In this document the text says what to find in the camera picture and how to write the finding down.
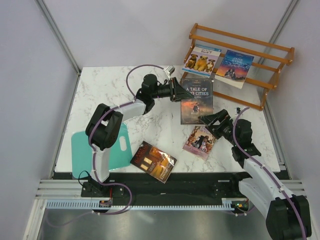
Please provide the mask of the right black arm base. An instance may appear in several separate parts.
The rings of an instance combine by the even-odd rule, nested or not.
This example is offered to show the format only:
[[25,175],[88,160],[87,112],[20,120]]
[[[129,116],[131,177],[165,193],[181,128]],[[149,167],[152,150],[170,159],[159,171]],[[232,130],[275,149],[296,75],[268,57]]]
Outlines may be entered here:
[[212,185],[213,195],[215,198],[241,198],[243,195],[239,187],[231,181],[216,181]]

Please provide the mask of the Jane Eyre blue book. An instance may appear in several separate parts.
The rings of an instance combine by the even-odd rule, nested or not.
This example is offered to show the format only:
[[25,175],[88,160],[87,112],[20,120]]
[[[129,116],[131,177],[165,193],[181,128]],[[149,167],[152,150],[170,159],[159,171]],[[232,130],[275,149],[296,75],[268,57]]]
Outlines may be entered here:
[[227,50],[214,78],[218,81],[242,89],[254,57]]

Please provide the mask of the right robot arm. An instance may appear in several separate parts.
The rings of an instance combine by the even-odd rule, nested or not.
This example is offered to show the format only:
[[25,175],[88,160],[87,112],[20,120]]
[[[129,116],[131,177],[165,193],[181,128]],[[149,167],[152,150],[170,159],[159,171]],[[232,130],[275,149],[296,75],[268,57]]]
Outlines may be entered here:
[[304,195],[296,195],[271,171],[252,140],[252,124],[242,119],[241,110],[233,118],[223,109],[199,116],[199,120],[216,139],[232,144],[232,156],[249,174],[229,184],[235,197],[246,196],[265,219],[273,240],[305,240],[312,235],[310,206]]

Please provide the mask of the Tale of Two Cities book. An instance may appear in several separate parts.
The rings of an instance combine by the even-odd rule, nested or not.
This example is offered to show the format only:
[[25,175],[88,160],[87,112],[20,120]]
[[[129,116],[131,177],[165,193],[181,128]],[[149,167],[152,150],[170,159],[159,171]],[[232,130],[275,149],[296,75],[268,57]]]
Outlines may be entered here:
[[214,113],[213,80],[210,78],[182,78],[180,85],[193,95],[193,98],[181,100],[180,124],[202,125],[199,117]]

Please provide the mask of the dog cover Bark book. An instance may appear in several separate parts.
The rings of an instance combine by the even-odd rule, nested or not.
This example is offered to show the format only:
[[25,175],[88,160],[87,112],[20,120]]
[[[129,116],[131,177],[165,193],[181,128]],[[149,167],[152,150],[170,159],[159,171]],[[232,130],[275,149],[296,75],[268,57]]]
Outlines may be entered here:
[[187,73],[209,78],[222,50],[196,44],[187,57],[182,70]]

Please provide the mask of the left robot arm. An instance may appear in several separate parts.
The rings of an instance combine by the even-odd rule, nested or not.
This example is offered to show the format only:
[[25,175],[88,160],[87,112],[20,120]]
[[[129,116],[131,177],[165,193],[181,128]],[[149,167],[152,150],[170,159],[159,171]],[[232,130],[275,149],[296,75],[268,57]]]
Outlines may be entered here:
[[155,105],[155,99],[161,98],[180,102],[192,99],[194,95],[183,88],[176,77],[160,83],[154,74],[147,74],[133,100],[113,107],[101,103],[95,109],[85,134],[93,151],[90,175],[95,182],[92,191],[99,197],[106,196],[110,191],[110,185],[106,182],[110,176],[110,149],[119,136],[122,123],[149,113]]

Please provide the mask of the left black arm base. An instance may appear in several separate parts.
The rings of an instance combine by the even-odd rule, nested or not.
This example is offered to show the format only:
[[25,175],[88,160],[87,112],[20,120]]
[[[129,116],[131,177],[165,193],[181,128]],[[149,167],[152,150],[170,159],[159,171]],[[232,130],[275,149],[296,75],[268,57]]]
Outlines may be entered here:
[[123,186],[104,186],[95,180],[88,180],[82,184],[81,197],[83,198],[124,198],[127,197],[126,189]]

